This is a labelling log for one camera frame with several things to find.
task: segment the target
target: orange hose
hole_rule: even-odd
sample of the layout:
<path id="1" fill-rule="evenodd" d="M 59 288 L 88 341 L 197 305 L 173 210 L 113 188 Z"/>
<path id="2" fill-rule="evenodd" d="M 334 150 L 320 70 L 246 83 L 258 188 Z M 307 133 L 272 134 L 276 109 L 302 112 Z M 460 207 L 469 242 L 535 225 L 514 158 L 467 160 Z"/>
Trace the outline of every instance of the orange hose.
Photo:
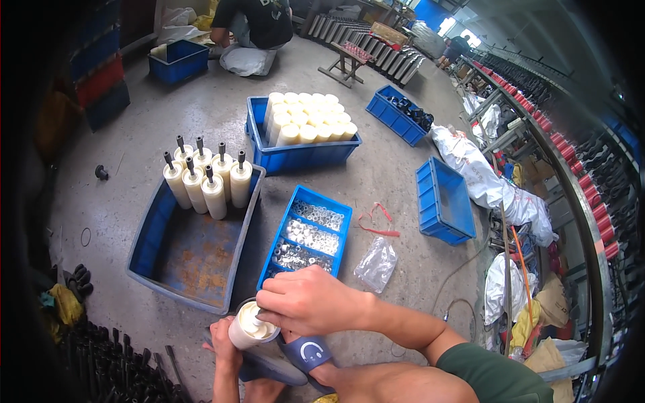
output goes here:
<path id="1" fill-rule="evenodd" d="M 524 256 L 522 255 L 522 245 L 517 238 L 517 232 L 515 232 L 515 227 L 511 225 L 511 230 L 513 230 L 513 238 L 515 238 L 515 245 L 517 247 L 517 252 L 520 254 L 520 263 L 522 264 L 522 273 L 524 274 L 524 285 L 526 286 L 526 299 L 528 301 L 528 315 L 531 321 L 531 327 L 533 327 L 533 304 L 531 303 L 531 289 L 528 286 L 528 276 L 526 274 L 526 266 L 524 265 Z"/>

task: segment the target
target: clear plastic bag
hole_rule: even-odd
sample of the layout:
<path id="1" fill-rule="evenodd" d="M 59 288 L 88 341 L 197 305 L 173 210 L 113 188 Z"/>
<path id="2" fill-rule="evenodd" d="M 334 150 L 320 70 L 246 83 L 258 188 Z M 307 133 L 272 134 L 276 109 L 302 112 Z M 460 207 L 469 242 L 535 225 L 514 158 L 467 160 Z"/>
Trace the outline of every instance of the clear plastic bag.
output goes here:
<path id="1" fill-rule="evenodd" d="M 394 271 L 397 259 L 392 245 L 385 238 L 376 237 L 354 269 L 354 274 L 380 294 Z"/>

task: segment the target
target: concrete floor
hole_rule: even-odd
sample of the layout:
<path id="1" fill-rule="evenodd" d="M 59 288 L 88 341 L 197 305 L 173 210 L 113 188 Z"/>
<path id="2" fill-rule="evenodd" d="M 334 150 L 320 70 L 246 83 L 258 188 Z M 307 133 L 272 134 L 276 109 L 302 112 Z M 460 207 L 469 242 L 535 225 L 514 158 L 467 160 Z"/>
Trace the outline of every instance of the concrete floor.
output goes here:
<path id="1" fill-rule="evenodd" d="M 318 66 L 328 66 L 334 57 L 331 50 L 294 37 L 279 50 L 268 77 L 237 77 L 224 71 L 217 61 L 210 61 L 205 74 L 172 88 L 149 77 L 148 61 L 141 58 L 126 69 L 131 105 L 97 133 L 84 129 L 71 142 L 61 161 L 49 225 L 56 229 L 50 247 L 52 261 L 65 270 L 73 270 L 83 262 L 92 271 L 94 294 L 87 301 L 90 320 L 129 334 L 135 351 L 147 347 L 165 356 L 163 346 L 173 345 L 184 382 L 195 401 L 209 400 L 212 396 L 213 357 L 201 349 L 201 332 L 218 318 L 155 293 L 125 273 L 137 227 L 161 176 L 162 153 L 174 149 L 177 134 L 184 135 L 190 144 L 194 144 L 198 135 L 203 135 L 206 145 L 213 149 L 217 141 L 224 140 L 229 150 L 251 153 L 249 139 L 244 134 L 246 98 L 273 91 L 293 91 L 337 95 L 363 139 L 346 166 L 266 179 L 246 240 L 243 254 L 247 260 L 238 270 L 233 309 L 240 300 L 254 294 L 264 257 L 297 184 L 354 209 L 339 278 L 360 290 L 368 288 L 352 271 L 374 236 L 360 229 L 356 219 L 362 211 L 369 211 L 374 202 L 388 209 L 393 217 L 392 229 L 401 232 L 400 238 L 390 238 L 399 261 L 385 291 L 380 294 L 380 298 L 392 303 L 429 312 L 439 284 L 476 253 L 485 238 L 482 224 L 487 228 L 486 213 L 474 204 L 477 240 L 453 248 L 419 233 L 415 170 L 438 152 L 432 141 L 427 140 L 411 148 L 365 111 L 374 91 L 390 84 L 386 78 L 369 67 L 362 67 L 359 75 L 365 83 L 347 89 L 316 70 Z M 461 100 L 448 76 L 431 61 L 423 65 L 404 92 L 434 114 L 436 123 L 452 123 L 457 129 L 465 129 L 459 119 Z M 105 165 L 111 174 L 109 181 L 99 182 L 95 178 L 97 164 Z M 374 226 L 383 228 L 386 219 L 375 215 Z M 85 227 L 92 232 L 87 247 L 81 246 Z M 450 279 L 434 312 L 443 316 L 455 298 L 470 301 L 477 313 L 477 334 L 473 335 L 475 323 L 470 309 L 463 303 L 452 308 L 448 323 L 467 339 L 475 337 L 479 343 L 484 337 L 481 293 L 484 270 L 489 262 L 485 251 Z M 342 366 L 399 360 L 425 364 L 420 354 L 405 351 L 379 334 L 337 333 L 330 335 L 328 342 Z M 175 378 L 167 358 L 165 364 L 170 376 Z M 308 402 L 318 395 L 307 385 L 289 390 L 285 400 Z"/>

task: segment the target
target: window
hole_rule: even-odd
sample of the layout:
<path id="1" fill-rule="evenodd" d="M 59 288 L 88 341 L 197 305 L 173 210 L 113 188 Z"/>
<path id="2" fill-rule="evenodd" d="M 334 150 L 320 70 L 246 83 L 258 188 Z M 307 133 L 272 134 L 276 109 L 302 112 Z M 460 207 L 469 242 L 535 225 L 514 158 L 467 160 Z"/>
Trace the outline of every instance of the window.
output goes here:
<path id="1" fill-rule="evenodd" d="M 444 22 L 439 25 L 439 36 L 444 36 L 446 35 L 446 32 L 450 31 L 450 29 L 455 25 L 456 21 L 453 17 L 446 18 Z"/>
<path id="2" fill-rule="evenodd" d="M 471 48 L 476 48 L 482 43 L 482 41 L 475 34 L 470 32 L 470 30 L 464 30 L 461 33 L 460 36 L 464 37 L 466 35 L 470 35 L 470 39 L 468 40 L 468 44 L 470 45 Z"/>

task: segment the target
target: brown paper bag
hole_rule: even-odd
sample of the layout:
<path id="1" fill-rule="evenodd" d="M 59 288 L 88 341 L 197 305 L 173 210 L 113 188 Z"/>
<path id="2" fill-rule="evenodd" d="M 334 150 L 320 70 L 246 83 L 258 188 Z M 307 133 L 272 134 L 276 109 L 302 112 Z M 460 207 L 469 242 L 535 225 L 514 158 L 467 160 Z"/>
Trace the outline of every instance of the brown paper bag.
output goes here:
<path id="1" fill-rule="evenodd" d="M 545 325 L 552 324 L 557 328 L 565 327 L 569 321 L 569 309 L 564 296 L 564 287 L 562 287 L 558 276 L 549 272 L 542 291 L 535 296 L 535 299 L 540 301 L 542 306 L 540 319 Z"/>

